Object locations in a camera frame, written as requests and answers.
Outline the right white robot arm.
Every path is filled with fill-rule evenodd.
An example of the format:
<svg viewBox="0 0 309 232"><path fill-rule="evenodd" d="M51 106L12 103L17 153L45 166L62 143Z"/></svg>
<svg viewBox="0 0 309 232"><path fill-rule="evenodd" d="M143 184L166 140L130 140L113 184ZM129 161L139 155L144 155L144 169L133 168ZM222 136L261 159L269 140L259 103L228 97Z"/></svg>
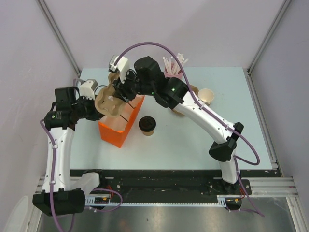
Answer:
<svg viewBox="0 0 309 232"><path fill-rule="evenodd" d="M128 102L136 95L153 96L159 105L175 109L206 131L213 139L209 155L219 162L224 191L234 194L239 190L234 154L237 139L243 130L241 123L224 122L191 92L189 84L175 77L166 78L159 64L151 57L138 59L134 69L131 69L127 58L114 56L109 70L119 75L119 80L112 83L114 97Z"/></svg>

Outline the orange paper bag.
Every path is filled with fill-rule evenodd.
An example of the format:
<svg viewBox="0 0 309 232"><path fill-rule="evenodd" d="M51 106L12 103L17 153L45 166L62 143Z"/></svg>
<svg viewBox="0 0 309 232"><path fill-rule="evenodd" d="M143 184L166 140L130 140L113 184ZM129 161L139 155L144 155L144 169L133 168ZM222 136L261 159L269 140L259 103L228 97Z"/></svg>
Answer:
<svg viewBox="0 0 309 232"><path fill-rule="evenodd" d="M98 122L101 139L121 148L126 140L144 101L144 95L137 95L126 103L117 117L104 116Z"/></svg>

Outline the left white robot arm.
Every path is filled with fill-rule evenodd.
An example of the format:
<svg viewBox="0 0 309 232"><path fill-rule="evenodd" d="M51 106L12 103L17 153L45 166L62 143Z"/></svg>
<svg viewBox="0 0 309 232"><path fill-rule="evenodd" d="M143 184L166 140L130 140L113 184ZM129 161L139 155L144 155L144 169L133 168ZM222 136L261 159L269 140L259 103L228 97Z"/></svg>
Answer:
<svg viewBox="0 0 309 232"><path fill-rule="evenodd" d="M71 146L78 120L98 121L103 117L95 109L94 87L62 87L55 89L56 100L41 121L48 136L48 158L41 193L32 203L47 216L81 213L85 198L93 190L102 193L107 182L98 172L87 172L71 182Z"/></svg>

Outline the brown paper coffee cup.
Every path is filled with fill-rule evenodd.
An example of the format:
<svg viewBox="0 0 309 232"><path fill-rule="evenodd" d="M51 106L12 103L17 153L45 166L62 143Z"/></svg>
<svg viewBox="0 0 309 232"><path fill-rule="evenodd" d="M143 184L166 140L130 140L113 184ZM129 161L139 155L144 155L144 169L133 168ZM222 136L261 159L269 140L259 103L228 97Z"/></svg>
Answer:
<svg viewBox="0 0 309 232"><path fill-rule="evenodd" d="M152 130L141 130L142 133L145 135L145 136L151 136L153 135L155 129L152 129Z"/></svg>

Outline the black plastic cup lid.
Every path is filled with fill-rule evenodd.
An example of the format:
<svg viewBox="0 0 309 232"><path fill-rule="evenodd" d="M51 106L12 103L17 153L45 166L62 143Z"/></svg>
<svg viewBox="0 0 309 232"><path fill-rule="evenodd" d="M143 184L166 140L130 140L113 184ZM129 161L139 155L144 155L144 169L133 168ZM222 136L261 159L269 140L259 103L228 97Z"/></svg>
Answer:
<svg viewBox="0 0 309 232"><path fill-rule="evenodd" d="M151 116L144 116L139 120L140 130L152 130L156 128L156 120Z"/></svg>

